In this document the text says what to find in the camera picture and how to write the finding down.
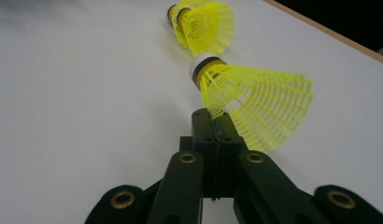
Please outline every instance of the black plastic part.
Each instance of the black plastic part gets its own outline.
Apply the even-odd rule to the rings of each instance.
[[[261,224],[262,219],[240,185],[234,197],[233,209],[239,224]]]
[[[248,150],[227,113],[212,120],[206,109],[191,115],[190,137],[181,137],[179,149],[201,153],[205,159],[204,197],[233,198],[237,185],[234,164],[241,150]]]
[[[262,223],[329,223],[264,153],[243,151],[237,171]]]
[[[119,192],[127,192],[124,198],[116,197]],[[114,198],[117,200],[131,200],[131,204],[123,208],[115,208],[113,204]],[[87,217],[86,224],[124,224],[138,223],[139,212],[145,201],[145,195],[142,189],[133,186],[119,186],[108,191],[98,202],[98,204],[90,212]]]
[[[332,223],[383,224],[383,215],[356,193],[329,185],[316,189],[314,205]]]
[[[204,159],[182,150],[169,162],[149,212],[148,224],[201,223]]]
[[[219,146],[215,141],[212,119],[206,109],[200,109],[191,114],[192,149],[204,157],[204,197],[216,196],[217,163]]]
[[[214,130],[216,141],[220,145],[218,173],[217,173],[217,195],[218,198],[233,198],[238,183],[234,164],[237,162],[237,156],[242,149],[247,149],[243,139],[233,125],[229,114],[214,119]]]

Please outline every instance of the bolt hole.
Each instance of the bolt hole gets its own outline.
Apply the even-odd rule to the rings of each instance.
[[[297,217],[294,218],[294,221],[298,224],[312,224],[313,221],[311,220],[310,217],[299,214]]]
[[[180,155],[179,160],[183,163],[192,163],[192,162],[195,162],[197,158],[195,158],[193,154],[188,153],[188,154]]]
[[[168,215],[165,217],[164,224],[180,224],[180,217],[178,215]]]
[[[328,198],[335,205],[346,209],[355,208],[355,206],[357,205],[350,196],[338,190],[329,191]]]
[[[250,162],[254,162],[254,163],[260,163],[260,162],[263,162],[263,157],[259,154],[255,154],[255,153],[252,153],[252,154],[248,154],[247,155],[247,159],[250,161]]]
[[[116,203],[125,203],[131,199],[130,195],[120,195],[116,198]]]
[[[134,201],[135,195],[128,190],[123,190],[113,195],[112,199],[110,200],[110,204],[113,208],[123,209],[133,204]]]

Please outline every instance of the yellow plastic mesh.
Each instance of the yellow plastic mesh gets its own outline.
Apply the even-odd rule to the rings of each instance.
[[[189,10],[177,15],[183,8]],[[172,10],[171,22],[177,41],[190,49],[192,55],[202,52],[221,54],[234,33],[234,15],[225,3],[210,0],[183,0]]]
[[[227,111],[249,150],[265,153],[293,133],[313,99],[301,74],[226,64],[203,71],[200,88],[212,119]]]

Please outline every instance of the white surface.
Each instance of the white surface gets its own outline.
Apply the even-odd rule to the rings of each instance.
[[[315,83],[272,158],[309,193],[339,185],[383,212],[383,64],[260,0],[227,2],[225,62]],[[0,1],[0,224],[83,223],[109,189],[163,177],[201,107],[172,4]],[[231,200],[204,204],[204,223],[235,222]]]

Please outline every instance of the shuttlecock cork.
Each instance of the shuttlecock cork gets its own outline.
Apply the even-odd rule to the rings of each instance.
[[[211,53],[191,61],[190,75],[212,119],[229,113],[249,150],[279,147],[313,99],[312,82],[302,74],[229,65]]]
[[[234,15],[225,3],[212,0],[182,0],[166,11],[177,41],[192,55],[221,54],[234,33]]]

